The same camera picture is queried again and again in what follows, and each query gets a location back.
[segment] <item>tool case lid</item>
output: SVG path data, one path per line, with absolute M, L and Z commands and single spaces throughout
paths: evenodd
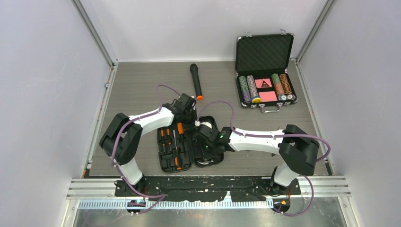
M 293 34 L 249 35 L 237 38 L 235 70 L 238 74 L 284 71 L 288 67 Z

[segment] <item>tool tray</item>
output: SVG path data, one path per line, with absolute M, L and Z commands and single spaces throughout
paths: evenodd
M 294 35 L 286 34 L 285 32 L 282 34 L 273 35 L 251 35 L 250 32 L 247 32 L 247 36 L 241 36 L 237 38 L 235 80 L 242 108 L 260 107 L 264 113 L 277 112 L 280 110 L 281 106 L 295 104 L 298 101 L 291 80 L 287 74 L 287 67 L 293 41 Z M 277 97 L 278 94 L 271 78 L 274 73 L 277 73 L 278 75 L 286 75 L 293 94 L 293 99 L 277 99 L 277 101 L 269 102 L 262 101 L 257 103 L 244 103 L 239 77 L 245 76 L 246 78 L 247 76 L 252 75 L 255 80 L 270 80 L 271 87 L 257 88 L 257 92 L 259 94 L 260 92 L 274 91 Z M 266 106 L 277 106 L 278 110 L 264 111 L 263 108 Z
M 209 122 L 213 129 L 218 129 L 212 116 L 202 116 L 199 121 L 200 123 Z M 169 127 L 157 130 L 158 155 L 163 172 L 177 173 L 190 169 L 193 163 L 198 167 L 207 167 L 223 161 L 224 154 L 212 155 L 208 152 L 207 147 L 198 143 L 194 138 L 195 126 L 193 124 L 183 124 L 183 129 L 184 133 L 180 135 L 177 124 L 173 123 Z

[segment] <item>stack of poker chips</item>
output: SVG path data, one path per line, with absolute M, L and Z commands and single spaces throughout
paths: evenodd
M 245 76 L 240 76 L 239 78 L 239 85 L 242 91 L 242 97 L 244 98 L 244 104 L 251 103 L 251 94 L 249 93 L 248 84 L 246 83 Z
M 284 88 L 281 85 L 281 81 L 280 81 L 279 75 L 277 73 L 274 73 L 271 76 L 271 80 L 273 81 L 274 88 L 276 89 L 277 99 L 280 100 L 280 101 L 287 100 L 287 96 L 285 95 Z
M 281 80 L 281 84 L 283 86 L 284 93 L 287 95 L 287 99 L 294 100 L 295 95 L 292 93 L 291 86 L 289 85 L 286 74 L 284 74 L 284 73 L 280 74 L 279 78 Z
M 246 81 L 248 82 L 249 93 L 251 94 L 251 101 L 252 103 L 260 103 L 262 101 L 261 97 L 256 90 L 255 80 L 253 76 L 247 76 Z

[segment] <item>case handle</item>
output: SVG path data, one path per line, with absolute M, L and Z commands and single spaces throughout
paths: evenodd
M 263 110 L 264 107 L 261 108 L 261 112 L 262 113 L 272 113 L 272 112 L 278 112 L 281 110 L 281 106 L 283 105 L 282 103 L 278 103 L 277 104 L 279 106 L 278 110 Z

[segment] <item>gray concrete floor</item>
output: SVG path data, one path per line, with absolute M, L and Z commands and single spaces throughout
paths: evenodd
M 192 62 L 123 62 L 118 65 L 114 85 L 101 128 L 100 137 L 118 113 L 137 115 L 157 109 L 156 86 L 166 84 L 179 92 L 194 95 L 189 65 Z M 295 124 L 308 134 L 316 135 L 305 96 L 293 62 L 288 66 L 288 74 L 298 96 L 298 103 L 282 107 L 278 113 L 261 113 L 257 109 L 242 109 L 235 85 L 233 61 L 196 62 L 199 67 L 200 82 L 204 100 L 197 103 L 198 111 L 207 103 L 225 100 L 235 108 L 234 126 L 245 130 L 272 131 L 287 124 Z M 165 103 L 177 98 L 174 92 L 161 88 Z M 229 126 L 230 108 L 224 104 L 209 106 L 203 115 L 215 118 L 218 127 Z M 135 156 L 140 170 L 145 175 L 167 175 L 160 169 L 157 156 L 156 131 L 141 138 Z M 198 168 L 193 165 L 188 171 L 175 175 L 271 175 L 275 166 L 283 160 L 265 152 L 226 152 L 225 159 L 216 166 Z M 315 174 L 326 175 L 323 162 L 317 163 Z M 110 167 L 110 158 L 98 147 L 93 156 L 90 175 L 118 175 Z

